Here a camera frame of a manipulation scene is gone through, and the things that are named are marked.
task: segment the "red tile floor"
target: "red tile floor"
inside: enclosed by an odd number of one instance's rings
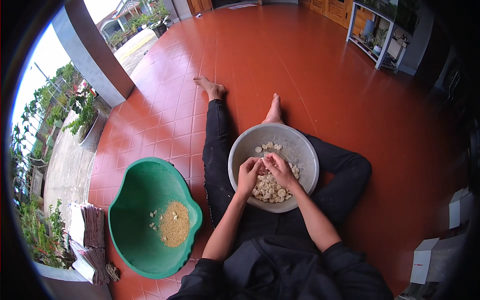
[[[407,286],[413,250],[447,228],[448,197],[466,185],[460,142],[427,91],[410,76],[375,70],[346,34],[315,12],[279,4],[206,12],[174,24],[153,45],[131,76],[136,88],[105,126],[89,202],[108,209],[125,168],[156,156],[184,176],[204,225],[187,265],[161,280],[126,267],[106,228],[107,258],[121,271],[109,285],[114,299],[175,293],[212,231],[201,158],[207,98],[192,82],[198,74],[228,89],[238,132],[260,123],[278,93],[287,124],[370,160],[371,181],[342,234],[395,295]]]

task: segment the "building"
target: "building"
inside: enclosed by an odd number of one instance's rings
[[[116,9],[98,22],[96,27],[106,38],[116,31],[125,31],[123,25],[128,23],[128,20],[134,15],[143,13],[151,13],[147,0],[120,0]]]

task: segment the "foot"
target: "foot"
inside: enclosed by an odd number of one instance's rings
[[[270,107],[270,110],[267,113],[267,117],[262,122],[262,124],[263,123],[285,124],[282,121],[282,113],[280,111],[280,96],[277,93],[273,94],[272,106]]]
[[[195,76],[193,78],[193,82],[196,85],[201,86],[208,94],[208,101],[212,101],[215,99],[222,99],[223,94],[225,93],[226,89],[221,84],[215,84],[209,81],[205,76]]]

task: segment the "black shirt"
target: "black shirt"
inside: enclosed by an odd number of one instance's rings
[[[244,242],[223,263],[198,261],[169,300],[393,299],[364,254],[342,242],[320,253],[311,241],[264,236]]]

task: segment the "stack of paper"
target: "stack of paper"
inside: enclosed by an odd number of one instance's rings
[[[104,284],[110,281],[105,267],[105,250],[103,248],[85,248],[72,240],[70,246],[77,256],[72,266],[85,279],[95,285]]]
[[[90,283],[109,282],[105,263],[105,241],[103,235],[104,212],[91,204],[71,204],[72,223],[69,234],[77,261],[73,267]]]

